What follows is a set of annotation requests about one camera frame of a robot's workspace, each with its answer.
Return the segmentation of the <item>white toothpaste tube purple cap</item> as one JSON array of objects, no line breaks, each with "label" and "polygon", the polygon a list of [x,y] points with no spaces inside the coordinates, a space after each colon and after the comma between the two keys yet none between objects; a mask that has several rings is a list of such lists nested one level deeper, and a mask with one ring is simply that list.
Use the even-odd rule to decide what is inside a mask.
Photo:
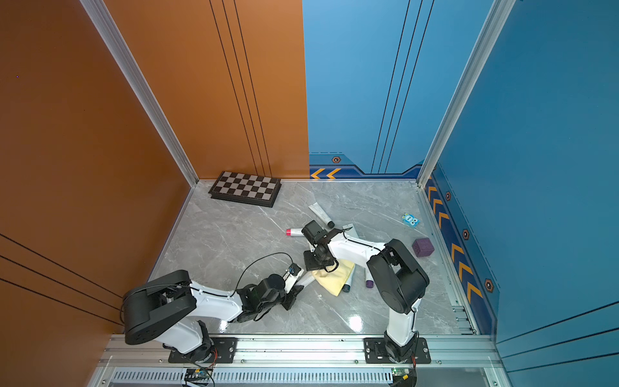
[{"label": "white toothpaste tube purple cap", "polygon": [[373,289],[374,288],[374,279],[373,276],[370,272],[370,270],[368,268],[366,268],[364,270],[364,276],[365,276],[365,286],[368,289]]}]

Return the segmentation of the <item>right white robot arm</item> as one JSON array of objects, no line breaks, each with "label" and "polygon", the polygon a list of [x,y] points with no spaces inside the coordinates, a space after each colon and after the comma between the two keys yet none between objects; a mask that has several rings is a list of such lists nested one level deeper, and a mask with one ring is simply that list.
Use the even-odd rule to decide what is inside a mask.
[{"label": "right white robot arm", "polygon": [[389,308],[385,350],[394,363],[407,363],[418,347],[418,310],[430,278],[406,246],[396,239],[378,243],[348,236],[344,230],[304,230],[310,249],[304,252],[308,271],[331,271],[349,261],[369,270]]}]

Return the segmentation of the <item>yellow cleaning cloth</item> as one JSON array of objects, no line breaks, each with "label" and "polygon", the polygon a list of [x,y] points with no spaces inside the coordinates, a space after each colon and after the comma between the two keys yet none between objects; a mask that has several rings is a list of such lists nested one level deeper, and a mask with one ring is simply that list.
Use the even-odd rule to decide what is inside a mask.
[{"label": "yellow cleaning cloth", "polygon": [[337,269],[327,272],[317,270],[312,272],[314,279],[331,295],[338,297],[342,292],[347,280],[351,277],[355,264],[350,261],[340,260]]}]

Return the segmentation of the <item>white tube green cap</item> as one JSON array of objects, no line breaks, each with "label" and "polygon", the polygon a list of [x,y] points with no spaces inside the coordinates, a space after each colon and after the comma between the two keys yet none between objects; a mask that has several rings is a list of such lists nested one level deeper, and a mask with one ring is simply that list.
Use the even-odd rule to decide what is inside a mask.
[{"label": "white tube green cap", "polygon": [[343,230],[343,234],[347,238],[358,238],[359,237],[355,229],[355,226],[352,223],[343,225],[342,230]]}]

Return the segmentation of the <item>white tube pink cap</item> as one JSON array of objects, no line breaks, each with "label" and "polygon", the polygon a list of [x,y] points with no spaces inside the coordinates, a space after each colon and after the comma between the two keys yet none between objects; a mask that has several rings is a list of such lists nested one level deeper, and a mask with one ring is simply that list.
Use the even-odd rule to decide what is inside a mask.
[{"label": "white tube pink cap", "polygon": [[303,237],[304,234],[301,228],[290,228],[286,230],[286,235],[291,237]]}]

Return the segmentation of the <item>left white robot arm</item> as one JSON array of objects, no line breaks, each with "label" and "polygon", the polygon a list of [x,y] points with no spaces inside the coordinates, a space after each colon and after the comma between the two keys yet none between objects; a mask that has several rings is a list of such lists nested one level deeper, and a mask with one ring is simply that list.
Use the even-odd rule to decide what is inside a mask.
[{"label": "left white robot arm", "polygon": [[291,264],[259,284],[226,292],[200,285],[181,269],[128,291],[121,307],[127,345],[156,341],[170,351],[172,362],[214,361],[216,344],[205,319],[225,323],[257,322],[274,306],[287,311],[304,289],[304,270]]}]

